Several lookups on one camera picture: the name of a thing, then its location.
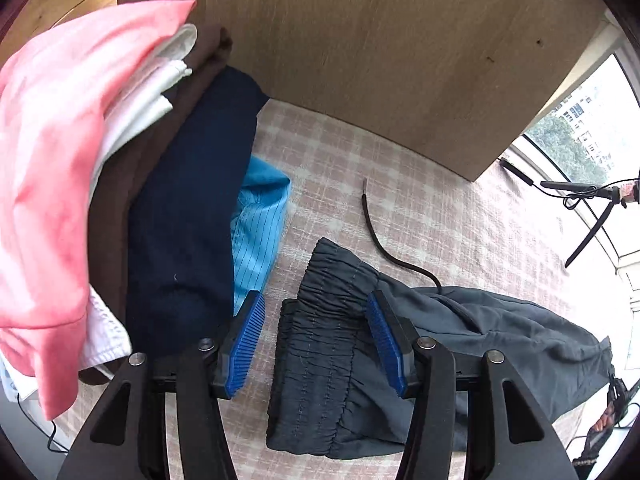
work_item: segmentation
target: plaid tablecloth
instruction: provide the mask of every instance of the plaid tablecloth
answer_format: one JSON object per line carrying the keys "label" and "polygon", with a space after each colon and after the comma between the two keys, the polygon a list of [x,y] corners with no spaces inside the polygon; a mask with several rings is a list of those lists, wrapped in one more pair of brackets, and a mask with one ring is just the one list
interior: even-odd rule
{"label": "plaid tablecloth", "polygon": [[[399,455],[338,461],[265,446],[280,302],[296,296],[320,237],[409,286],[431,285],[377,254],[360,205],[365,177],[372,222],[392,254],[432,270],[443,285],[485,288],[535,301],[571,320],[578,317],[567,287],[570,275],[563,268],[562,258],[570,251],[562,243],[561,213],[497,164],[469,183],[375,134],[275,100],[258,118],[254,153],[290,176],[292,194],[246,385],[232,401],[220,401],[240,479],[395,478]],[[75,405],[58,419],[63,431],[77,434],[103,389],[81,384]],[[564,441],[574,434],[579,417],[577,408],[556,423]],[[175,396],[169,396],[166,418],[172,478],[180,479]],[[451,477],[462,478],[463,468],[464,454],[458,453]]]}

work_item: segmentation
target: ribbed blue rubber pad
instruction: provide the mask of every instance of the ribbed blue rubber pad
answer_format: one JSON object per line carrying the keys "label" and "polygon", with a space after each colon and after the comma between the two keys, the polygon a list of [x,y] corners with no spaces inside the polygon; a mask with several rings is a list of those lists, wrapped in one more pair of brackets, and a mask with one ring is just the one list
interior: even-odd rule
{"label": "ribbed blue rubber pad", "polygon": [[258,344],[263,323],[264,298],[258,294],[229,354],[229,375],[225,383],[225,390],[229,398],[244,386],[244,380],[249,372],[251,360],[254,358],[255,346]]}
{"label": "ribbed blue rubber pad", "polygon": [[373,341],[378,349],[378,356],[385,369],[386,380],[398,393],[398,396],[402,397],[407,388],[402,373],[402,354],[373,295],[370,295],[367,300],[366,317],[373,334]]}

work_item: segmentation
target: pink sleeve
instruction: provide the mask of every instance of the pink sleeve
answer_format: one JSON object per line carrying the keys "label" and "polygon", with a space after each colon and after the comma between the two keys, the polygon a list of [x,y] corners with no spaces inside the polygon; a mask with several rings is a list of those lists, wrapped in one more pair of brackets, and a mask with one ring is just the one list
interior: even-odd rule
{"label": "pink sleeve", "polygon": [[78,394],[89,184],[104,111],[193,6],[99,10],[33,38],[0,70],[0,351],[37,377],[48,419]]}

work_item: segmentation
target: metal screw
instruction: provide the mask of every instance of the metal screw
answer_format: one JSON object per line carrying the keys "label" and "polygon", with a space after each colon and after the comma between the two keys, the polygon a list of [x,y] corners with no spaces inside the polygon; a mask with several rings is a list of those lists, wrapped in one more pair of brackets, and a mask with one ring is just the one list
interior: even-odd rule
{"label": "metal screw", "polygon": [[499,350],[489,350],[486,356],[489,358],[489,361],[497,365],[504,362],[504,354]]}
{"label": "metal screw", "polygon": [[431,350],[436,346],[436,340],[433,337],[419,337],[417,343],[423,350]]}
{"label": "metal screw", "polygon": [[206,337],[204,339],[201,339],[198,343],[198,350],[200,350],[201,352],[207,352],[209,350],[212,350],[215,346],[216,344],[213,342],[213,339],[210,337]]}
{"label": "metal screw", "polygon": [[140,366],[143,362],[145,362],[146,356],[142,352],[136,352],[135,354],[131,354],[129,356],[129,364],[131,366]]}

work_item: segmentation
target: green foliage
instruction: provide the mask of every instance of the green foliage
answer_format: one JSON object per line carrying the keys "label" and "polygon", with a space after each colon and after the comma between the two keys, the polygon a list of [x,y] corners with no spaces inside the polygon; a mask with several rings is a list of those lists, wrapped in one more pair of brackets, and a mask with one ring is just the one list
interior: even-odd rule
{"label": "green foliage", "polygon": [[604,184],[607,171],[593,162],[587,150],[572,136],[566,119],[551,114],[525,132],[566,173],[572,182]]}

